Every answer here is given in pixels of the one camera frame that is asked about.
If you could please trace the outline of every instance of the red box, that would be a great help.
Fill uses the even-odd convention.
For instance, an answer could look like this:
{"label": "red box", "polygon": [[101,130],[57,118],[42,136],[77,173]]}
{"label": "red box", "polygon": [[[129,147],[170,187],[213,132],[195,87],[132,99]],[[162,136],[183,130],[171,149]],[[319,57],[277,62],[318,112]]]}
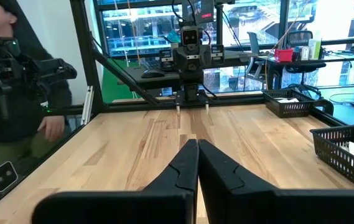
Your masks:
{"label": "red box", "polygon": [[287,49],[287,50],[276,49],[274,57],[278,62],[292,62],[293,49]]}

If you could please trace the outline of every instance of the person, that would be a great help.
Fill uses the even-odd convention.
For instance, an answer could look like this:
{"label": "person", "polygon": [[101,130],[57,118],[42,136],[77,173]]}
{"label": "person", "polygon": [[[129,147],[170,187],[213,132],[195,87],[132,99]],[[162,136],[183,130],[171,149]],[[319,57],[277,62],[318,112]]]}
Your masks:
{"label": "person", "polygon": [[[13,38],[18,18],[9,2],[0,1],[0,37]],[[35,60],[52,59],[42,47],[20,43],[20,49]],[[50,105],[71,105],[72,94],[66,80],[51,84],[48,101]],[[23,157],[41,158],[67,134],[65,117],[44,116],[38,101],[24,91],[12,90],[7,95],[7,105],[10,114],[7,120],[1,119],[0,108],[0,165],[6,161],[17,164]]]}

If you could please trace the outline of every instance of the white wall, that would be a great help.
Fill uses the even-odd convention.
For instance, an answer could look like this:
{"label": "white wall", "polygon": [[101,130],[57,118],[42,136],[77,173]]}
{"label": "white wall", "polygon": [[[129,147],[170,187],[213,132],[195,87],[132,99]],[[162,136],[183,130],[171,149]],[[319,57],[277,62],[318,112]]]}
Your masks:
{"label": "white wall", "polygon": [[[55,58],[62,58],[73,65],[78,76],[69,80],[73,104],[82,104],[87,89],[77,33],[69,0],[17,0],[41,44]],[[93,0],[86,0],[90,29],[99,40],[98,26],[93,9]],[[100,82],[103,68],[97,63]]]}

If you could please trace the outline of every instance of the plastic basket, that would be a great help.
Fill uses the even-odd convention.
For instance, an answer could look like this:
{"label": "plastic basket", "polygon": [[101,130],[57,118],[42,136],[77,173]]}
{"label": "plastic basket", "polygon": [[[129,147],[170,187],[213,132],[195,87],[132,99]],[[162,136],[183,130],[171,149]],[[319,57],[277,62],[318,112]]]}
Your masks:
{"label": "plastic basket", "polygon": [[275,55],[274,58],[278,62],[292,62],[293,59],[293,49],[287,49],[287,50],[275,50]]}
{"label": "plastic basket", "polygon": [[354,183],[354,156],[341,146],[354,142],[354,125],[310,130],[314,135],[315,153]]}
{"label": "plastic basket", "polygon": [[[308,116],[314,105],[311,97],[295,90],[264,90],[265,105],[280,118]],[[280,103],[275,98],[297,98],[298,103]]]}

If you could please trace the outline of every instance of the wooden tabletop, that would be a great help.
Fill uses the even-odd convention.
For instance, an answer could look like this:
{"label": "wooden tabletop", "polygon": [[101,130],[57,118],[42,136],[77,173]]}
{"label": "wooden tabletop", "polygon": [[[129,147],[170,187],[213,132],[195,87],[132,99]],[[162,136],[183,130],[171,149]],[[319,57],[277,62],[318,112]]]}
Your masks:
{"label": "wooden tabletop", "polygon": [[[315,155],[309,130],[323,127],[310,116],[279,119],[264,105],[100,114],[0,201],[0,224],[30,223],[55,192],[142,189],[192,138],[283,189],[354,189]],[[199,192],[197,223],[206,217]]]}

